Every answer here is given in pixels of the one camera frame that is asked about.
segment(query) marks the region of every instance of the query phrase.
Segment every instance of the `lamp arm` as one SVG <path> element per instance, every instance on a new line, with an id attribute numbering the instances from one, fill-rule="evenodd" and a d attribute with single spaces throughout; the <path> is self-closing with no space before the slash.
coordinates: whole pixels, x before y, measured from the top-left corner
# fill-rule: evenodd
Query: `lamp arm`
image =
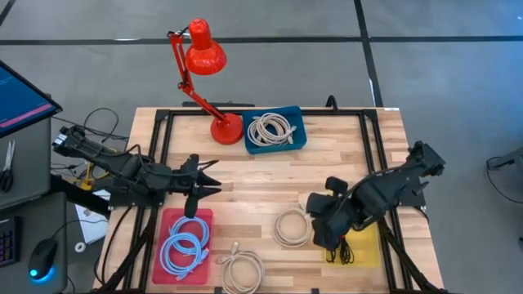
<path id="1" fill-rule="evenodd" d="M 219 119 L 221 122 L 226 121 L 226 116 L 218 110 L 216 107 L 209 104 L 202 96 L 198 95 L 194 90 L 192 78 L 190 77 L 189 70 L 186 68 L 186 54 L 183 51 L 183 37 L 184 34 L 177 35 L 170 33 L 168 35 L 171 41 L 172 51 L 174 57 L 177 60 L 178 69 L 180 70 L 181 82 L 178 83 L 178 89 L 182 90 L 192 100 L 202 106 L 203 110 L 207 111 L 213 117 Z"/>

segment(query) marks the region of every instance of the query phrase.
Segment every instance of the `keyboard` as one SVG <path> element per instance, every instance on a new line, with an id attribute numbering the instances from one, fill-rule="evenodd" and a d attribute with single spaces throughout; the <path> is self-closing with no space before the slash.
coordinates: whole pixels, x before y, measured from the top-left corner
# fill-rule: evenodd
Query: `keyboard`
<path id="1" fill-rule="evenodd" d="M 0 267 L 20 259 L 20 218 L 0 220 Z"/>

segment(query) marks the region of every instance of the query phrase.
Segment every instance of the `wooden table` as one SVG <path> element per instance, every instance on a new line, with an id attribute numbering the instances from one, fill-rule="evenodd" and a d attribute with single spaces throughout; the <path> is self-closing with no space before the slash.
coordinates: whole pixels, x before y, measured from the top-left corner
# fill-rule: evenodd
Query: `wooden table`
<path id="1" fill-rule="evenodd" d="M 139 108 L 132 125 L 129 146 L 140 144 L 147 154 L 154 125 L 155 108 Z M 389 167 L 405 161 L 407 138 L 398 109 L 377 109 L 382 141 Z M 240 248 L 255 250 L 265 262 L 267 276 L 259 292 L 388 292 L 383 262 L 377 268 L 335 266 L 324 263 L 324 250 L 310 241 L 297 249 L 283 248 L 272 239 L 275 218 L 284 209 L 305 205 L 310 192 L 324 192 L 328 176 L 337 176 L 355 184 L 368 175 L 360 123 L 352 116 L 304 116 L 307 144 L 302 150 L 276 154 L 250 155 L 243 139 L 235 145 L 219 145 L 209 132 L 209 116 L 177 116 L 174 118 L 168 166 L 179 167 L 189 154 L 200 155 L 200 160 L 220 159 L 206 173 L 223 183 L 223 191 L 207 197 L 200 208 L 214 212 L 214 237 L 211 251 L 211 274 L 205 286 L 166 286 L 152 283 L 149 276 L 147 292 L 213 292 L 221 286 L 220 256 L 228 255 L 234 241 Z M 163 136 L 159 138 L 156 159 L 159 160 Z M 373 153 L 378 168 L 375 144 Z M 184 206 L 186 198 L 173 194 L 166 198 L 163 208 Z M 107 235 L 110 236 L 124 209 L 111 213 Z M 419 269 L 437 287 L 443 287 L 436 254 L 427 221 L 410 207 L 399 207 L 405 247 Z M 133 208 L 115 236 L 108 259 L 107 272 L 113 273 L 126 256 L 132 236 L 136 209 Z M 287 220 L 284 231 L 298 232 L 302 223 Z M 105 239 L 102 258 L 109 238 Z M 153 255 L 156 256 L 156 239 Z M 135 263 L 132 286 L 137 287 L 142 255 Z M 396 280 L 401 287 L 401 274 L 396 254 L 393 253 Z M 238 265 L 240 281 L 253 278 L 253 269 Z"/>

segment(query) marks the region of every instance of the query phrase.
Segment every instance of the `monitor screen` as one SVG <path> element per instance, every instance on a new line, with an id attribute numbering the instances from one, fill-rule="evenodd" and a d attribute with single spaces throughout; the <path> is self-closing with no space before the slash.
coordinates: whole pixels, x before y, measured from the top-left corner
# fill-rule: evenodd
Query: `monitor screen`
<path id="1" fill-rule="evenodd" d="M 0 138 L 61 111 L 34 85 L 0 61 Z"/>

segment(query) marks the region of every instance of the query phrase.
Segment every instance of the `lamp base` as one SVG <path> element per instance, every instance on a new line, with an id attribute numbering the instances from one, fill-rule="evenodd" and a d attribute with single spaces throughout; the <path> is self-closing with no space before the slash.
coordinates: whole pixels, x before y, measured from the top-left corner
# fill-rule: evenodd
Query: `lamp base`
<path id="1" fill-rule="evenodd" d="M 214 118 L 211 123 L 211 135 L 220 144 L 231 145 L 244 136 L 244 123 L 236 114 L 225 114 L 226 120 L 221 122 Z"/>

